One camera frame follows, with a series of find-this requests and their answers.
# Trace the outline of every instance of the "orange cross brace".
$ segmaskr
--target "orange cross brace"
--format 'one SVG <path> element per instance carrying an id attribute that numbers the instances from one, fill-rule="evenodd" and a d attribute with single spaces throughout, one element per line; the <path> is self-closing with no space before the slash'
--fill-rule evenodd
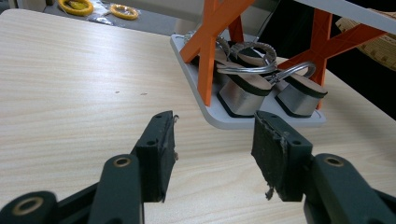
<path id="1" fill-rule="evenodd" d="M 255 0 L 205 0 L 204 18 L 201 27 L 180 51 L 184 63 L 200 54 L 198 85 L 204 104 L 210 106 L 216 38 L 229 26 L 232 41 L 244 40 L 240 15 Z"/>
<path id="2" fill-rule="evenodd" d="M 358 45 L 386 33 L 374 27 L 359 24 L 340 35 L 330 38 L 331 26 L 332 14 L 315 8 L 310 49 L 288 59 L 278 67 L 286 69 L 297 63 L 311 61 L 317 67 L 311 79 L 324 86 L 326 64 L 329 58 L 356 48 Z"/>

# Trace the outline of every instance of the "gray base plate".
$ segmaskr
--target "gray base plate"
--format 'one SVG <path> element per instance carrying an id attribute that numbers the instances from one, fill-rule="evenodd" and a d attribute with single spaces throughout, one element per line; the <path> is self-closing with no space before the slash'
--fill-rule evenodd
<path id="1" fill-rule="evenodd" d="M 254 119 L 232 118 L 228 115 L 221 102 L 219 101 L 218 97 L 216 96 L 216 94 L 222 87 L 222 84 L 215 82 L 213 83 L 210 106 L 206 106 L 204 104 L 204 101 L 202 100 L 201 95 L 197 90 L 198 67 L 193 64 L 184 63 L 183 59 L 180 56 L 180 51 L 184 47 L 183 35 L 171 35 L 171 45 L 173 50 L 175 51 L 180 66 L 183 69 L 183 72 L 190 83 L 192 92 L 194 93 L 195 99 L 197 100 L 206 121 L 219 129 L 253 129 Z M 277 87 L 273 88 L 271 93 L 265 97 L 260 110 L 280 116 L 290 126 L 295 128 L 319 127 L 326 122 L 326 118 L 319 110 L 315 110 L 311 118 L 307 119 L 297 119 L 288 116 L 275 99 L 276 95 L 279 93 L 279 87 L 281 86 L 281 84 L 277 85 Z"/>

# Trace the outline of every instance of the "wicker basket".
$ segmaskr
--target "wicker basket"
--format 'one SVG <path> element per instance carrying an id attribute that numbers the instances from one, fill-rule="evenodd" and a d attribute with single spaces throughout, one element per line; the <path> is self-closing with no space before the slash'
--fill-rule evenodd
<path id="1" fill-rule="evenodd" d="M 383 12 L 374 9 L 371 10 L 396 20 L 396 12 Z M 347 18 L 341 18 L 335 24 L 341 32 L 344 32 L 355 27 L 359 23 Z M 379 38 L 358 46 L 357 49 L 376 62 L 381 63 L 393 71 L 396 71 L 396 35 L 386 34 L 380 36 Z"/>

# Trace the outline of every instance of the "yellow tape roll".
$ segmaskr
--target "yellow tape roll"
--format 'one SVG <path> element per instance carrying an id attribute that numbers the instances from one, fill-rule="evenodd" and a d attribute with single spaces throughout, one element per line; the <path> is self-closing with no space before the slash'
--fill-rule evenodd
<path id="1" fill-rule="evenodd" d="M 88 16 L 93 12 L 89 0 L 58 0 L 58 4 L 66 13 L 75 16 Z"/>
<path id="2" fill-rule="evenodd" d="M 117 4 L 112 5 L 110 7 L 110 11 L 114 16 L 128 21 L 136 20 L 139 16 L 137 10 L 133 7 L 126 7 Z"/>

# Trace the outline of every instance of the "light wood tabletop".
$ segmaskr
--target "light wood tabletop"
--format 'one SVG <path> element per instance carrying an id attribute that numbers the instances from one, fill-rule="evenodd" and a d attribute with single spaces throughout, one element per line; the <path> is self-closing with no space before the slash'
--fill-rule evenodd
<path id="1" fill-rule="evenodd" d="M 327 122 L 297 131 L 314 155 L 344 157 L 396 196 L 395 120 L 331 73 L 325 88 Z M 145 203 L 146 223 L 306 222 L 304 203 L 266 200 L 253 130 L 206 122 L 170 36 L 22 9 L 0 15 L 0 207 L 36 190 L 61 200 L 97 182 L 106 160 L 129 153 L 166 110 L 180 117 L 179 160 L 166 201 Z"/>

